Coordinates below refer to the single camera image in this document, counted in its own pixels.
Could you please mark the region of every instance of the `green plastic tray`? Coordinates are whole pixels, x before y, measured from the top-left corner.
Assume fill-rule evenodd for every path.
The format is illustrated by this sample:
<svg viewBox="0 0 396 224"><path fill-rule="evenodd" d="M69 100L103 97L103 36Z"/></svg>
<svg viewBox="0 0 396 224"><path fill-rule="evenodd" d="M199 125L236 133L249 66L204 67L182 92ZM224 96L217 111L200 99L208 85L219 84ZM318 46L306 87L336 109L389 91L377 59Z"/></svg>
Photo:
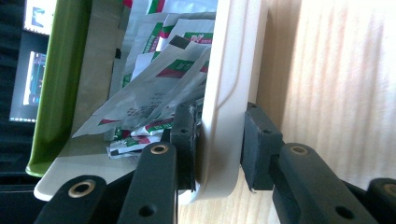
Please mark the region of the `green plastic tray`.
<svg viewBox="0 0 396 224"><path fill-rule="evenodd" d="M58 0L26 167L29 175L43 176L70 137L91 10L92 0Z"/></svg>

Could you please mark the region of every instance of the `stack of packets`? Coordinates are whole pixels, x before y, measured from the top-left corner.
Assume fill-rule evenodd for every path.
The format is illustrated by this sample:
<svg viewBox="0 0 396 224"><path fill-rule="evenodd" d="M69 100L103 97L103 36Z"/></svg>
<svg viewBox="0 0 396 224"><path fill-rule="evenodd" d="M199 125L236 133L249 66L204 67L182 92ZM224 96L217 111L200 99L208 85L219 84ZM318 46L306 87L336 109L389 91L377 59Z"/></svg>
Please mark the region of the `stack of packets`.
<svg viewBox="0 0 396 224"><path fill-rule="evenodd" d="M160 141L179 104L203 101L216 6L216 1L134 0L113 69L110 96L115 93L73 137L106 133L110 159L139 156Z"/></svg>

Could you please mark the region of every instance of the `light wood panel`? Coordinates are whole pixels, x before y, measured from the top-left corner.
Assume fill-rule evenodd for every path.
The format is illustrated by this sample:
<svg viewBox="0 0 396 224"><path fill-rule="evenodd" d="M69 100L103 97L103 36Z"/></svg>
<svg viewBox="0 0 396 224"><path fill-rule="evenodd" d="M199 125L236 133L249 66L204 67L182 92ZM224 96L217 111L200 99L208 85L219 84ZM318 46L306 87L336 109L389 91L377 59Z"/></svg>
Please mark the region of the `light wood panel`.
<svg viewBox="0 0 396 224"><path fill-rule="evenodd" d="M286 142L343 179L396 178L396 6L391 1L268 1L258 104ZM243 173L225 199L179 207L179 223L277 223L271 192Z"/></svg>

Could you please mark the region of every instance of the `paper packet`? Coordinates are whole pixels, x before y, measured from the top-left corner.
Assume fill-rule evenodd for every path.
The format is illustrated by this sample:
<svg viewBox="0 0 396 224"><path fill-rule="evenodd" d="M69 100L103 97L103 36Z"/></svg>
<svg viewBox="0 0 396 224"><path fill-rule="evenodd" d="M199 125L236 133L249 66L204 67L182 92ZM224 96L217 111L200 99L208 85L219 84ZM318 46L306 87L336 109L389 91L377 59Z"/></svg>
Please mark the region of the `paper packet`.
<svg viewBox="0 0 396 224"><path fill-rule="evenodd" d="M133 40L131 51L127 57L122 75L130 77L134 71L137 56L142 53L150 53L156 50L160 39L161 29L168 14L156 13L143 18Z"/></svg>
<svg viewBox="0 0 396 224"><path fill-rule="evenodd" d="M166 119L166 120L150 123L131 132L131 136L149 136L149 135L163 134L163 130L172 128L172 124L173 124L173 119Z"/></svg>
<svg viewBox="0 0 396 224"><path fill-rule="evenodd" d="M163 97L160 104L154 108L151 113L142 120L143 124L151 123L154 120L170 119L171 116L160 116L167 105L170 103L183 103L190 99L203 97L205 94L205 79L207 74L208 60L210 57L210 48L206 48L200 58L192 65L191 69L180 79L180 81ZM173 114L175 106L168 108L168 113ZM122 123L123 129L132 129L134 120L126 119Z"/></svg>
<svg viewBox="0 0 396 224"><path fill-rule="evenodd" d="M215 12L217 0L150 0L147 13Z"/></svg>
<svg viewBox="0 0 396 224"><path fill-rule="evenodd" d="M165 100L153 110L147 120L172 118L178 105L191 100L198 100L205 96L209 57L210 49L206 49L201 58L205 60L201 69L195 74L186 74L186 76L168 92Z"/></svg>
<svg viewBox="0 0 396 224"><path fill-rule="evenodd" d="M160 39L158 41L156 50L161 51L169 42L169 35L177 24L178 20L214 20L215 18L215 12L169 14L163 23L163 28L161 29Z"/></svg>
<svg viewBox="0 0 396 224"><path fill-rule="evenodd" d="M176 36L140 76L96 110L73 137L104 133L124 126L126 121L128 128L123 129L142 126L180 78L192 68L202 68L206 60L199 59L205 49L206 46Z"/></svg>
<svg viewBox="0 0 396 224"><path fill-rule="evenodd" d="M214 20L186 20L180 19L174 26L163 27L157 51L161 51L175 35L183 36L198 44L212 45Z"/></svg>

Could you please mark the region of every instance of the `monitor screen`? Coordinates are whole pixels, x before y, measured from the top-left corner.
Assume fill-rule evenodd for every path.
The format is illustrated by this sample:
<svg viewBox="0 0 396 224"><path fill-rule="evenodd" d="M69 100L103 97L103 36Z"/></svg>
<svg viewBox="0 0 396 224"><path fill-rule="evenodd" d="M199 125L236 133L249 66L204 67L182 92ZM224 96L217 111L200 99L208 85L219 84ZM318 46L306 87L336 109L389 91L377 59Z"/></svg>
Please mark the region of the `monitor screen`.
<svg viewBox="0 0 396 224"><path fill-rule="evenodd" d="M35 122L43 85L49 37L22 32L10 121Z"/></svg>
<svg viewBox="0 0 396 224"><path fill-rule="evenodd" d="M26 0L23 29L50 35L56 0Z"/></svg>

